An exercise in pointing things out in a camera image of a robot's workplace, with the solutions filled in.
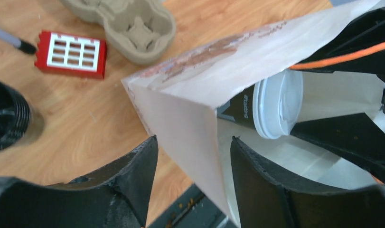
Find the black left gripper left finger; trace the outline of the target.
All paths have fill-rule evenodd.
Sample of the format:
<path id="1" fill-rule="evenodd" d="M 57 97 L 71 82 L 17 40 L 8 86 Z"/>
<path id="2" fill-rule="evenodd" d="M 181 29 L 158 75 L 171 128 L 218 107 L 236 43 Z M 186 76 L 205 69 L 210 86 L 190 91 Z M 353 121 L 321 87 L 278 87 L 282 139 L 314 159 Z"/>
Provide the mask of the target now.
<path id="1" fill-rule="evenodd" d="M 0 228 L 144 227 L 158 151 L 152 136 L 69 183 L 40 186 L 0 177 Z"/>

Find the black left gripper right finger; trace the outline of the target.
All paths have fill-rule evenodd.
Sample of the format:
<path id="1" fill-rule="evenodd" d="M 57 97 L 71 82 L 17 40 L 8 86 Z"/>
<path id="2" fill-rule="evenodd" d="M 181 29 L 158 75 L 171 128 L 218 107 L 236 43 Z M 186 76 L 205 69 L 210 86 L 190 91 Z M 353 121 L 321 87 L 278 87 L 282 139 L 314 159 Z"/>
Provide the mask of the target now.
<path id="1" fill-rule="evenodd" d="M 385 228 L 385 185 L 345 190 L 312 181 L 237 137 L 230 155 L 244 228 Z"/>

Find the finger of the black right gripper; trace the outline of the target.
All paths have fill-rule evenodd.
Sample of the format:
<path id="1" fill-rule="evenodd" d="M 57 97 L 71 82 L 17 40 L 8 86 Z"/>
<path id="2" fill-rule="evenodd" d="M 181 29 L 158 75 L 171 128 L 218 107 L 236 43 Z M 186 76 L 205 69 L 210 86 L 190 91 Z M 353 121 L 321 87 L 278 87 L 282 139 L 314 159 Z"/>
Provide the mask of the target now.
<path id="1" fill-rule="evenodd" d="M 367 114 L 300 122 L 290 134 L 352 162 L 385 183 L 385 133 Z"/>
<path id="2" fill-rule="evenodd" d="M 385 75 L 385 7 L 357 17 L 331 42 L 290 68 Z"/>

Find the paper bag with orange handles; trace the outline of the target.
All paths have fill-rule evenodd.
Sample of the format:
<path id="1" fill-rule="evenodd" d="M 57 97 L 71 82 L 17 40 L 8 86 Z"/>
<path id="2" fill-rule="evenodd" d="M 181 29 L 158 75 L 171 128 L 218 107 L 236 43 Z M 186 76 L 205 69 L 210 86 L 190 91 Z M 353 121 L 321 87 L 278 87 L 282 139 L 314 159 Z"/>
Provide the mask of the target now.
<path id="1" fill-rule="evenodd" d="M 217 109 L 238 93 L 292 70 L 351 21 L 382 7 L 385 0 L 356 0 L 275 22 L 208 43 L 138 72 L 123 84 L 147 132 L 157 136 L 165 152 L 242 228 L 230 155 L 234 137 L 309 180 L 345 190 L 385 185 L 352 162 L 291 134 L 264 139 L 255 129 L 217 116 Z M 296 124 L 357 113 L 367 114 L 374 122 L 379 114 L 385 86 L 380 75 L 300 72 L 304 89 Z M 383 130 L 385 123 L 377 126 Z"/>

